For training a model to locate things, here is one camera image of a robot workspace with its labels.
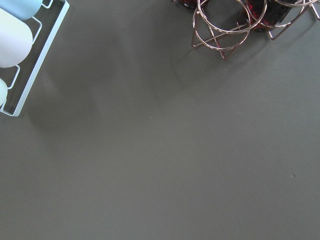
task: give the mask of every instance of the gray table surface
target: gray table surface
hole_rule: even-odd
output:
[[[0,116],[1,240],[320,239],[320,22],[228,60],[169,0],[70,0]]]

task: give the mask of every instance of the white cylinder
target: white cylinder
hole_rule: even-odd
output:
[[[5,102],[8,95],[7,84],[0,78],[0,106]]]
[[[0,68],[10,68],[22,62],[28,56],[32,42],[30,28],[0,8]]]
[[[0,9],[23,21],[32,18],[41,4],[42,0],[0,0]]]

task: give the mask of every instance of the rose gold wire holder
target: rose gold wire holder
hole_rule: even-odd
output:
[[[217,26],[215,26],[212,22],[208,20],[208,17],[206,15],[206,8],[203,7],[206,2],[209,0],[205,0],[201,2],[201,0],[197,0],[197,8],[194,11],[193,18],[192,18],[192,26],[193,26],[193,34],[192,34],[192,41],[191,45],[192,47],[199,47],[199,46],[206,46],[210,49],[219,51],[221,57],[223,59],[227,59],[230,54],[238,48],[241,44],[243,44],[246,39],[248,38],[248,35],[250,31],[256,27],[258,24],[270,29],[267,32],[269,38],[271,40],[275,40],[277,37],[279,37],[284,31],[286,31],[292,24],[298,20],[305,12],[312,11],[314,17],[319,21],[320,15],[315,7],[316,4],[320,4],[320,0],[298,0],[295,3],[287,3],[284,0],[274,0],[278,4],[281,4],[285,7],[290,8],[301,8],[298,12],[297,16],[287,23],[278,23],[276,25],[267,25],[262,23],[262,20],[264,18],[264,15],[267,11],[268,7],[268,1],[263,0],[264,6],[262,9],[262,13],[259,16],[259,18],[255,19],[253,14],[250,12],[249,7],[246,4],[246,1],[244,0],[235,0],[238,2],[242,8],[243,12],[246,15],[247,21],[244,24],[240,24],[239,21],[236,23],[236,26],[231,29],[221,29]],[[209,30],[210,37],[209,38],[203,38],[201,37],[199,33],[199,21],[203,21],[206,24],[206,27]],[[279,29],[280,31],[277,34],[273,34],[273,31]],[[230,46],[221,46],[221,39],[226,36],[231,35],[243,35],[241,39],[233,45]]]

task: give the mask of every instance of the metal wire frame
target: metal wire frame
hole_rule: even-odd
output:
[[[208,0],[205,0],[203,2],[201,2],[201,0],[197,0],[197,8],[193,14],[193,19],[192,19],[192,25],[193,25],[193,35],[192,35],[192,41],[191,41],[191,45],[192,47],[198,47],[200,45],[205,45],[210,49],[214,49],[220,52],[221,57],[223,59],[226,59],[232,52],[233,50],[235,50],[237,47],[239,47],[239,45],[241,45],[243,42],[245,42],[245,40],[247,39],[250,30],[253,29],[256,25],[259,24],[259,22],[255,22],[254,24],[250,24],[251,22],[251,15],[248,11],[248,8],[245,6],[245,4],[241,1],[241,0],[236,0],[244,9],[247,17],[248,17],[248,23],[247,24],[242,24],[242,25],[237,25],[236,27],[229,29],[229,30],[225,30],[225,29],[221,29],[215,25],[213,25],[207,18],[204,9],[202,8],[202,6],[207,2]],[[267,0],[264,0],[265,3],[265,7],[263,8],[263,12],[262,15],[259,17],[259,20],[262,20],[266,10],[267,10]],[[207,27],[209,29],[210,34],[212,35],[212,37],[208,38],[208,39],[203,39],[199,32],[198,32],[198,21],[200,19],[200,17],[202,17],[202,20],[207,24]],[[232,45],[232,46],[228,46],[228,47],[221,47],[221,44],[219,42],[219,39],[226,37],[227,35],[239,35],[239,34],[243,34],[243,37],[241,38],[241,40],[239,42],[237,42],[236,44]],[[196,37],[198,38],[198,40],[200,42],[195,43],[195,39]],[[229,55],[226,56],[225,51],[230,51]]]
[[[54,0],[50,0],[48,5],[42,4],[42,6],[44,8],[46,8],[46,9],[49,9],[51,7],[53,1]],[[61,12],[57,16],[57,19],[56,19],[56,21],[55,21],[55,23],[54,23],[54,25],[53,25],[53,27],[51,29],[51,32],[50,32],[47,40],[44,43],[42,51],[41,51],[41,53],[40,53],[35,65],[33,66],[33,70],[31,72],[30,77],[29,77],[29,79],[27,81],[27,84],[24,87],[24,90],[23,90],[23,92],[22,92],[22,94],[21,94],[21,96],[19,98],[17,106],[15,107],[15,109],[13,109],[13,112],[6,111],[5,110],[5,106],[6,106],[6,103],[7,103],[7,99],[5,99],[2,104],[0,103],[0,113],[4,113],[4,114],[6,114],[6,115],[8,115],[10,117],[19,116],[19,114],[20,114],[20,112],[21,112],[21,110],[22,110],[22,108],[23,108],[23,106],[25,104],[26,98],[27,98],[27,96],[28,96],[28,94],[30,92],[30,89],[31,89],[31,87],[32,87],[32,85],[33,85],[33,83],[35,81],[35,78],[36,78],[38,72],[39,72],[39,69],[40,69],[40,67],[41,67],[41,65],[42,65],[42,63],[43,63],[43,61],[45,59],[45,56],[47,55],[47,52],[48,52],[48,50],[49,50],[49,48],[50,48],[50,46],[51,46],[51,44],[52,44],[52,42],[54,40],[54,37],[55,37],[55,35],[56,35],[56,33],[57,33],[57,31],[58,31],[58,29],[59,29],[64,17],[65,17],[65,15],[66,15],[66,13],[67,13],[67,11],[69,9],[69,6],[70,6],[69,3],[66,0],[57,0],[57,1],[63,2],[63,6],[61,8]],[[37,39],[37,37],[38,37],[38,35],[39,35],[39,33],[40,33],[40,31],[41,31],[41,29],[42,29],[42,23],[35,17],[33,17],[32,19],[39,24],[39,28],[38,28],[38,30],[37,30],[34,38],[33,38],[33,41],[32,41],[32,44],[34,44],[36,39]],[[12,91],[14,91],[14,89],[12,89],[12,88],[16,84],[17,77],[18,77],[18,75],[20,73],[20,66],[16,65],[15,67],[17,68],[15,76],[13,77],[13,80],[11,81],[11,85],[9,87],[7,87],[8,90],[12,90]]]
[[[250,30],[252,30],[254,27],[256,27],[258,24],[269,28],[270,30],[267,31],[267,34],[269,36],[269,38],[271,40],[275,40],[276,38],[278,38],[281,34],[283,34],[284,31],[286,31],[290,26],[292,26],[292,24],[297,21],[305,12],[307,12],[308,10],[311,10],[313,15],[315,16],[315,18],[320,21],[320,15],[319,12],[317,11],[315,4],[320,4],[320,0],[298,0],[296,3],[287,3],[283,0],[274,0],[275,2],[277,2],[278,4],[281,4],[283,6],[286,7],[296,7],[296,8],[301,8],[301,10],[299,11],[298,15],[290,22],[287,23],[280,23],[280,24],[276,24],[276,25],[267,25],[265,23],[262,22],[262,19],[266,13],[267,7],[268,7],[268,3],[267,0],[264,0],[264,8],[263,11],[261,13],[261,15],[259,16],[259,18],[255,19],[255,17],[253,16],[253,14],[249,11],[249,8],[246,4],[244,4],[241,0],[236,0],[238,3],[240,3],[242,5],[242,7],[244,8],[244,12],[247,15],[247,24],[239,24],[237,23],[237,26],[229,29],[229,30],[225,30],[225,29],[221,29],[215,25],[213,25],[207,18],[204,9],[202,8],[203,4],[205,4],[206,2],[208,2],[208,0],[205,0],[203,2],[201,2],[201,0],[197,0],[197,8],[195,9],[195,12],[193,14],[193,19],[192,19],[192,25],[193,25],[193,34],[192,34],[192,41],[191,41],[191,45],[192,47],[198,47],[201,45],[205,45],[206,47],[213,49],[213,50],[217,50],[220,52],[221,57],[223,59],[226,59],[228,56],[226,56],[225,51],[230,51],[230,54],[233,52],[233,50],[235,50],[239,45],[241,45],[242,43],[244,43],[250,33]],[[202,20],[205,22],[205,24],[207,25],[210,34],[212,35],[212,37],[208,38],[208,39],[203,39],[202,37],[200,37],[199,32],[198,32],[198,21],[200,19],[200,17],[202,18]],[[282,29],[280,32],[278,32],[276,35],[273,35],[273,30],[275,29]],[[235,45],[232,46],[228,46],[228,47],[221,47],[219,39],[227,36],[227,35],[238,35],[238,34],[244,34],[244,37]]]

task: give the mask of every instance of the white metal rack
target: white metal rack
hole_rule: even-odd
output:
[[[25,85],[25,87],[24,87],[24,89],[22,91],[22,94],[19,96],[19,100],[18,100],[16,106],[10,112],[5,110],[6,103],[7,103],[7,100],[5,100],[5,102],[2,104],[2,106],[0,108],[0,112],[1,113],[4,113],[4,114],[6,114],[8,116],[12,116],[12,117],[17,117],[21,113],[21,110],[22,110],[22,108],[23,108],[23,106],[24,106],[24,104],[26,102],[27,96],[29,95],[31,87],[35,82],[37,74],[38,74],[38,72],[39,72],[39,70],[40,70],[40,68],[41,68],[41,66],[42,66],[42,64],[43,64],[43,62],[45,60],[45,57],[46,57],[46,55],[47,55],[47,53],[49,51],[49,48],[50,48],[50,46],[51,46],[51,44],[52,44],[52,42],[53,42],[53,40],[54,40],[59,28],[61,26],[61,23],[63,22],[63,19],[65,18],[66,14],[67,14],[67,11],[68,11],[68,9],[70,7],[69,3],[66,0],[50,0],[48,5],[44,5],[43,4],[42,6],[44,8],[46,8],[46,9],[49,9],[54,1],[62,2],[62,8],[61,8],[56,20],[55,20],[55,23],[53,24],[53,27],[52,27],[48,37],[44,40],[45,42],[44,42],[43,48],[42,48],[42,50],[41,50],[41,52],[40,52],[40,54],[39,54],[39,56],[38,56],[38,58],[37,58],[37,60],[36,60],[36,62],[34,64],[34,66],[33,66],[32,72],[31,72],[31,74],[30,74],[30,76],[29,76],[29,78],[28,78],[28,80],[26,82],[26,85]],[[37,33],[35,35],[35,38],[36,38],[38,36],[40,30],[41,30],[42,23],[38,19],[36,19],[34,17],[33,17],[33,19],[36,22],[39,23],[39,29],[38,29],[38,31],[37,31]],[[8,87],[8,91],[14,91],[14,89],[13,89],[14,85],[18,84],[16,80],[17,80],[17,77],[18,77],[18,75],[20,73],[21,68],[18,65],[16,65],[16,67],[17,67],[17,71],[16,71],[15,76],[14,76],[12,82],[11,82],[11,85]]]

